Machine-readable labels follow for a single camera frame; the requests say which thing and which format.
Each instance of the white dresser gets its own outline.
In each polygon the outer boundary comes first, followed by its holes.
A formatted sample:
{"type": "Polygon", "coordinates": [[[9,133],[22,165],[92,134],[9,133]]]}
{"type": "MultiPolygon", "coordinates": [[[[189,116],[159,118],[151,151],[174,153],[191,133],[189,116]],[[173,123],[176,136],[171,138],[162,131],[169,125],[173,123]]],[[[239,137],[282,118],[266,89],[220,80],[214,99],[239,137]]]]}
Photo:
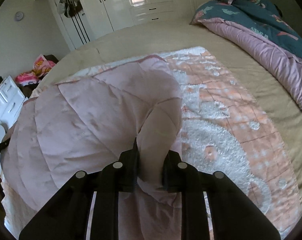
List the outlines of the white dresser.
{"type": "Polygon", "coordinates": [[[27,98],[22,94],[10,76],[0,84],[0,124],[6,131],[16,122],[23,102],[27,98]]]}

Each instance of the beige bed sheet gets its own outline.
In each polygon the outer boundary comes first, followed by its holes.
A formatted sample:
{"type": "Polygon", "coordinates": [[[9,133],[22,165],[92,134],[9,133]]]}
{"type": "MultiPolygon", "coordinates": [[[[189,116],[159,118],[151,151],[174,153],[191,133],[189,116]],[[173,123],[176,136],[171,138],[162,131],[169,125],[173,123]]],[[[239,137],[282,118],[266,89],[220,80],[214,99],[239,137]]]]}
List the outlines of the beige bed sheet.
{"type": "Polygon", "coordinates": [[[224,64],[257,99],[280,132],[297,176],[302,208],[302,112],[279,82],[237,45],[188,20],[152,22],[119,30],[62,59],[39,87],[80,69],[155,52],[202,46],[224,64]]]}

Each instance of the bed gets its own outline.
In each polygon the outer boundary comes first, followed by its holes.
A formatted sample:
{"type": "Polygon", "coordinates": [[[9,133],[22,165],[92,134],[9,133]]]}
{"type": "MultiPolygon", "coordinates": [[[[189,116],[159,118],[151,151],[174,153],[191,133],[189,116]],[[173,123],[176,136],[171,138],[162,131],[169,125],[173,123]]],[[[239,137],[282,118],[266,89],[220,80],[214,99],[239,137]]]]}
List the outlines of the bed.
{"type": "MultiPolygon", "coordinates": [[[[38,91],[79,70],[126,58],[184,48],[203,47],[214,55],[256,98],[275,124],[297,178],[302,214],[302,112],[282,85],[250,55],[234,43],[190,19],[152,22],[125,28],[90,42],[62,59],[41,81],[38,91]]],[[[36,213],[10,187],[5,188],[6,225],[17,237],[36,213]]]]}

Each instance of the pink comforter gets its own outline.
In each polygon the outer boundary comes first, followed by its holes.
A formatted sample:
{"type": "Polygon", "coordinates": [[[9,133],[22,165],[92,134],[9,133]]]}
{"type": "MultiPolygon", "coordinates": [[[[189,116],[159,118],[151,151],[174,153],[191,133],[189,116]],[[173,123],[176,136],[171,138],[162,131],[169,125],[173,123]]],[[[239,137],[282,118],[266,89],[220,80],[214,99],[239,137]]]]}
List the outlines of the pink comforter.
{"type": "Polygon", "coordinates": [[[302,110],[302,59],[235,22],[195,18],[193,23],[202,23],[248,52],[281,83],[302,110]]]}
{"type": "Polygon", "coordinates": [[[162,187],[168,150],[181,153],[177,139],[181,125],[179,84],[163,59],[149,56],[77,82],[54,85],[29,100],[1,156],[4,176],[31,208],[39,210],[78,170],[102,170],[131,149],[137,137],[140,187],[135,194],[120,193],[120,239],[157,238],[148,234],[151,231],[178,239],[181,223],[175,221],[180,218],[175,207],[181,201],[176,194],[156,189],[162,187]],[[150,217],[157,221],[156,230],[149,226],[150,217]],[[131,227],[139,224],[136,231],[131,227]],[[167,230],[170,225],[177,228],[167,230]],[[151,238],[143,238],[142,232],[151,238]]]}

